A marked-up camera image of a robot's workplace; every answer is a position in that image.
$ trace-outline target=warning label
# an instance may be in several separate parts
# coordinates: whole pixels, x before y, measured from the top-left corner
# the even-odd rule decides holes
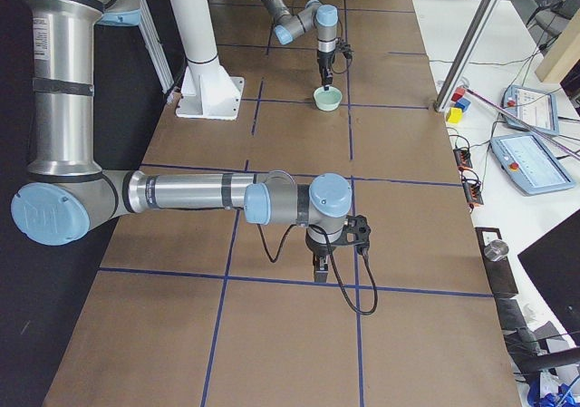
[[[49,60],[48,19],[35,17],[33,19],[34,59]]]

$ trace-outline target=small bowl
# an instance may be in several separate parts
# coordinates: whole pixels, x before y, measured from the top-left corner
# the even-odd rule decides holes
[[[328,87],[328,90],[325,90],[324,87],[314,90],[314,102],[321,111],[334,111],[341,104],[342,99],[341,91],[332,85]]]

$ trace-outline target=white table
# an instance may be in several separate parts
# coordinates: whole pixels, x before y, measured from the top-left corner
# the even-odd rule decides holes
[[[450,63],[432,60],[453,61],[463,37],[475,14],[479,0],[413,0],[419,19],[421,35],[431,63],[433,80],[440,85],[451,66]],[[502,1],[492,16],[479,44],[471,58],[478,63],[506,63],[522,60],[536,50],[536,44],[527,32],[514,6],[509,1]],[[536,56],[527,74],[526,86],[551,92],[559,87],[557,84],[540,82],[534,70],[542,61],[541,54]],[[504,90],[510,85],[523,63],[506,66],[470,64],[464,76],[469,87],[495,103],[500,103]],[[521,85],[524,71],[515,84]],[[459,124],[451,125],[458,133],[466,137],[471,144],[489,140],[491,126],[497,113],[475,98],[468,97],[471,106]],[[574,107],[560,90],[556,93],[558,115],[578,119]],[[580,138],[580,124],[560,121],[562,134]],[[498,124],[494,136],[515,133],[516,131]],[[574,150],[580,149],[580,143],[558,138]],[[533,197],[522,195],[499,167],[493,154],[488,154],[487,172],[484,178],[487,144],[472,150],[474,170],[484,180],[483,200],[485,205],[475,208],[472,221],[475,227],[499,228],[504,240],[508,243],[509,261],[516,279],[519,295],[517,301],[524,312],[531,328],[536,328],[551,321],[562,330],[552,311],[537,292],[517,255],[544,236],[557,224],[580,209],[580,184],[567,191],[553,192]],[[556,156],[564,153],[552,149]],[[580,162],[571,158],[562,161],[573,179],[580,182]]]

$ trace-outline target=table surface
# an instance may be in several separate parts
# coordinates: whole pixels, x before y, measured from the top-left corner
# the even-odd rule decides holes
[[[311,34],[282,48],[256,0],[212,0],[220,61],[246,78],[239,116],[182,120],[168,106],[142,168],[341,173],[372,227],[376,313],[352,312],[332,274],[312,281],[304,231],[272,265],[239,212],[121,218],[47,407],[516,405],[412,1],[323,1],[355,50],[338,110],[313,105]],[[284,229],[266,228],[271,247]],[[362,261],[336,256],[368,307]]]
[[[437,60],[453,60],[479,6],[479,1],[413,0],[413,3],[427,55],[430,58],[433,80],[435,83],[440,83],[445,79],[450,63]],[[514,6],[509,1],[501,1],[481,36],[464,77],[473,91],[495,103],[500,103],[508,85],[522,84],[526,69],[517,78],[516,76],[524,63],[501,66],[474,63],[519,61],[528,58],[536,51],[536,43],[529,35]],[[539,54],[531,60],[525,86],[552,92],[558,89],[559,85],[540,82],[534,73],[542,59],[543,56]],[[455,128],[471,144],[484,143],[489,140],[491,126],[497,118],[497,113],[477,99],[469,99],[472,101],[471,106],[461,122],[448,124],[448,126]],[[560,117],[578,119],[574,107],[562,90],[556,92],[556,103]],[[567,121],[559,123],[562,134],[580,138],[580,124]],[[494,136],[510,133],[521,132],[498,124]],[[580,149],[578,141],[570,141],[562,137],[556,139],[574,150]],[[564,155],[562,151],[551,145],[549,147],[556,156]],[[525,196],[515,187],[507,173],[500,168],[493,154],[486,153],[487,144],[472,150],[474,170],[480,177],[485,175],[482,194],[485,205],[474,209],[471,215],[473,225],[499,228],[502,237],[508,243],[510,248],[508,257],[519,290],[517,301],[531,327],[538,327],[551,321],[562,330],[561,333],[564,333],[563,327],[557,322],[556,317],[529,280],[517,255],[580,208],[580,185],[566,191]],[[580,162],[568,158],[562,160],[561,163],[573,179],[580,182]]]

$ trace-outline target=red block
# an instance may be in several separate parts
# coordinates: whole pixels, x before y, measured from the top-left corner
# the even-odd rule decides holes
[[[455,90],[455,92],[453,93],[453,96],[451,96],[451,100],[456,102],[459,99],[461,99],[463,97],[463,95],[465,94],[465,88],[458,88]]]

